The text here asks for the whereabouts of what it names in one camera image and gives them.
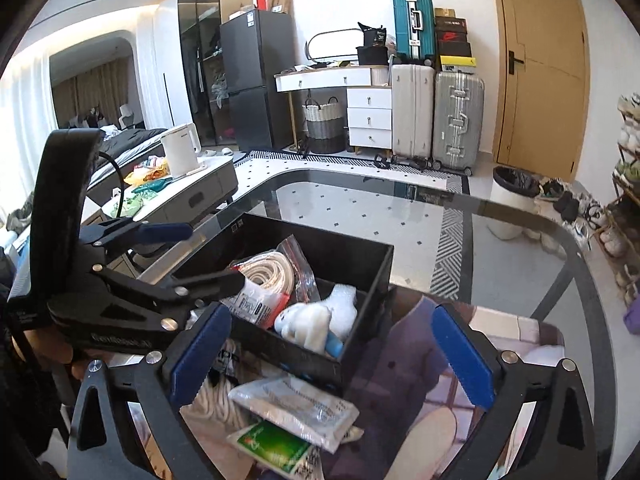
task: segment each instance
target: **blue clamp pad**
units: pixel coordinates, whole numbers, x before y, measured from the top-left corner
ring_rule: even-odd
[[[220,349],[231,334],[229,309],[220,304],[204,325],[199,327],[196,322],[193,328],[180,335],[192,336],[189,333],[194,330],[198,331],[197,335],[170,371],[168,397],[175,410],[193,402]]]
[[[489,410],[495,399],[494,377],[482,356],[443,306],[434,311],[431,328],[466,396],[473,405]]]
[[[193,235],[193,228],[186,223],[142,224],[136,231],[136,243],[142,245],[181,242]]]

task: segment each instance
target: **white trash bin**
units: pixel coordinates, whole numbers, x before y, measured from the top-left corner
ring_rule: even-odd
[[[494,168],[494,183],[489,197],[491,202],[533,213],[536,208],[534,199],[539,193],[540,183],[529,173],[505,166]],[[519,236],[523,229],[499,220],[489,220],[487,227],[500,240],[512,240]]]

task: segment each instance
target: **bundled white cable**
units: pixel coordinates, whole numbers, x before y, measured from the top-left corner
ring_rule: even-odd
[[[258,254],[235,266],[247,278],[242,290],[222,300],[229,310],[251,323],[269,328],[286,306],[295,284],[289,259],[278,251]]]
[[[294,285],[293,267],[278,251],[258,254],[238,265],[238,270],[256,285],[279,294],[291,294]]]

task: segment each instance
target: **white dresser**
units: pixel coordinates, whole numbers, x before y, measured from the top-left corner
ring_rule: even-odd
[[[391,149],[391,87],[347,88],[351,146]]]

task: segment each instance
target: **black power cord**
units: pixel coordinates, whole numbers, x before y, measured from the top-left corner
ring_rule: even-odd
[[[120,171],[118,163],[111,155],[109,155],[109,153],[98,152],[98,156],[101,156],[103,159],[110,162],[113,168],[116,170],[116,173],[118,174],[118,179],[120,180],[120,203],[118,204],[118,212],[116,213],[116,218],[120,218],[120,213],[122,213],[122,205],[124,204],[124,177],[122,176],[122,171]]]

